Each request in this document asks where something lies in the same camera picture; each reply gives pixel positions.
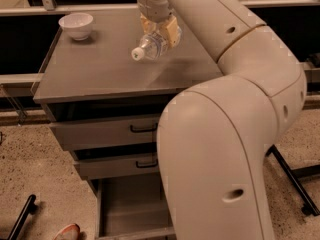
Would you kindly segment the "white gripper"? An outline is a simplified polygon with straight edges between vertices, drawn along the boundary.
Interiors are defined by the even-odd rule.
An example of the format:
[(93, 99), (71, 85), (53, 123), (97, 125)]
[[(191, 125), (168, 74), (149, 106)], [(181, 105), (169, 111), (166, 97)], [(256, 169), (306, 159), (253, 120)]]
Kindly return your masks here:
[(176, 47), (181, 39), (181, 29), (177, 18), (171, 16), (173, 10), (168, 0), (137, 0), (138, 8), (142, 13), (140, 22), (145, 34), (154, 32), (157, 24), (165, 21), (161, 26), (161, 33), (167, 39), (169, 47)]

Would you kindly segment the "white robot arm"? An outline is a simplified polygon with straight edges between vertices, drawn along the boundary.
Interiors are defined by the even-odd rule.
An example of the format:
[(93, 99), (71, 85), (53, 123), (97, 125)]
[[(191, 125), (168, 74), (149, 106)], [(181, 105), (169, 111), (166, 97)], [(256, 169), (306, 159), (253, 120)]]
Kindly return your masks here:
[(153, 22), (174, 9), (223, 74), (175, 96), (159, 120), (159, 170), (177, 240), (275, 240), (263, 161), (303, 108), (302, 65), (237, 0), (138, 4)]

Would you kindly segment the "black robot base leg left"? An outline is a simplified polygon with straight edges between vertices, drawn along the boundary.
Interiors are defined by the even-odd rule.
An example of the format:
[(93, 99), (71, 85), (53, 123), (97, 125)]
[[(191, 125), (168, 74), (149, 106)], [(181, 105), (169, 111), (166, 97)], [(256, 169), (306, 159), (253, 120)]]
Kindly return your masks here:
[(25, 202), (8, 238), (6, 240), (17, 240), (18, 236), (24, 226), (24, 223), (26, 222), (26, 219), (29, 215), (32, 215), (37, 210), (37, 205), (35, 204), (36, 196), (34, 194), (31, 194), (27, 201)]

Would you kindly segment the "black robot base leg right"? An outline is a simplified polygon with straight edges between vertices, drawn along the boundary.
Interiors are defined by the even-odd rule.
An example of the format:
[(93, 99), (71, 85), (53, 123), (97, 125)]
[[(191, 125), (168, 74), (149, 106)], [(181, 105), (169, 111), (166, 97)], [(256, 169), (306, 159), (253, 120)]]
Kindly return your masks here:
[(313, 166), (307, 166), (302, 167), (298, 169), (291, 169), (278, 148), (275, 145), (272, 145), (266, 155), (269, 156), (273, 154), (276, 158), (277, 162), (281, 166), (284, 173), (287, 175), (288, 179), (292, 183), (293, 187), (298, 192), (299, 196), (303, 200), (303, 206), (301, 208), (301, 211), (304, 215), (313, 215), (313, 216), (319, 216), (320, 215), (320, 209), (317, 207), (317, 205), (314, 203), (310, 195), (307, 193), (305, 188), (303, 187), (300, 180), (302, 178), (309, 178), (312, 176), (319, 176), (320, 175), (320, 165), (313, 165)]

